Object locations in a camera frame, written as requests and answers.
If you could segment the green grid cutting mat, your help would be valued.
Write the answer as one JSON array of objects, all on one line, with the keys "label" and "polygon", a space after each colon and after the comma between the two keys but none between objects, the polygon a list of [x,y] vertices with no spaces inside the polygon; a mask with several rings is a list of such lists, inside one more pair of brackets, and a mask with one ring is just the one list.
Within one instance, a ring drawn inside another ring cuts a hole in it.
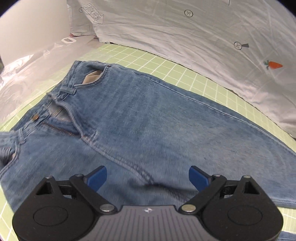
[{"label": "green grid cutting mat", "polygon": [[[238,112],[279,138],[290,148],[295,148],[295,141],[292,137],[255,107],[230,90],[225,89],[212,80],[185,68],[180,64],[168,61],[145,51],[114,44],[104,44],[80,57],[78,60],[98,60],[101,62],[117,63],[128,68],[154,75],[166,82],[197,93]],[[67,66],[53,75],[57,83],[64,78],[69,68],[70,66]],[[45,93],[54,86],[55,85],[51,86],[39,97],[21,108],[20,111],[5,123],[1,123],[1,130],[10,130],[25,112],[38,103]]]}]

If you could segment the blue denim jeans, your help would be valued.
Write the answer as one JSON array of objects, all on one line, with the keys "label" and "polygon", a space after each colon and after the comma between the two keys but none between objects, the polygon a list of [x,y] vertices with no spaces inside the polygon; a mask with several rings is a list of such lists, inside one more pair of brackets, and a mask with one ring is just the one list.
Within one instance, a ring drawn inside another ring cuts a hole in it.
[{"label": "blue denim jeans", "polygon": [[[84,176],[105,166],[97,191]],[[197,166],[212,176],[199,192]],[[76,61],[1,133],[19,240],[295,240],[295,152],[244,116],[152,75]]]}]

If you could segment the clear plastic storage bag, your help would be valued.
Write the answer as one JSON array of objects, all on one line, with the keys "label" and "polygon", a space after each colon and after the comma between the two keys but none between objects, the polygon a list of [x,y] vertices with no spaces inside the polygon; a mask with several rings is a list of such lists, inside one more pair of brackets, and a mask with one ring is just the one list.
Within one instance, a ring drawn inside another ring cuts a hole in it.
[{"label": "clear plastic storage bag", "polygon": [[1,73],[1,123],[55,85],[55,73],[101,45],[93,36],[67,37],[5,66]]}]

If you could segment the grey carrot print sheet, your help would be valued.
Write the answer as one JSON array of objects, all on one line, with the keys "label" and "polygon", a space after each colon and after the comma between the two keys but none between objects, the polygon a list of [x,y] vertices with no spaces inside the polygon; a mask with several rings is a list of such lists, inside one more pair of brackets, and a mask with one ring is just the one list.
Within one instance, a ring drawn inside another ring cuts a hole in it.
[{"label": "grey carrot print sheet", "polygon": [[73,35],[179,63],[295,135],[295,16],[279,1],[67,1],[67,7]]}]

